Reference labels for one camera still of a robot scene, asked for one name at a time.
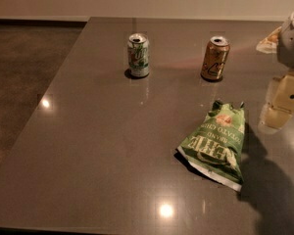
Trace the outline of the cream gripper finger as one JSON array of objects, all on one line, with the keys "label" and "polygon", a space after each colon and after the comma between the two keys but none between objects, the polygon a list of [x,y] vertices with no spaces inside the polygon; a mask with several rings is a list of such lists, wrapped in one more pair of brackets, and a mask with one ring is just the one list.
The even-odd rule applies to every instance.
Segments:
[{"label": "cream gripper finger", "polygon": [[280,32],[281,27],[276,28],[273,32],[271,32],[267,37],[265,37],[257,44],[256,50],[265,54],[276,54]]},{"label": "cream gripper finger", "polygon": [[259,129],[275,134],[294,116],[294,70],[269,83],[266,102],[262,108]]}]

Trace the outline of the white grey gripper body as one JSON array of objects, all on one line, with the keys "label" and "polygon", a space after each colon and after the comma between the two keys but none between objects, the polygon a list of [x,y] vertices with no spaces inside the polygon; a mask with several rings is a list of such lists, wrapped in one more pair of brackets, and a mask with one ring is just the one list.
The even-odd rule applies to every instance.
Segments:
[{"label": "white grey gripper body", "polygon": [[281,26],[278,35],[277,59],[280,63],[294,69],[294,11]]}]

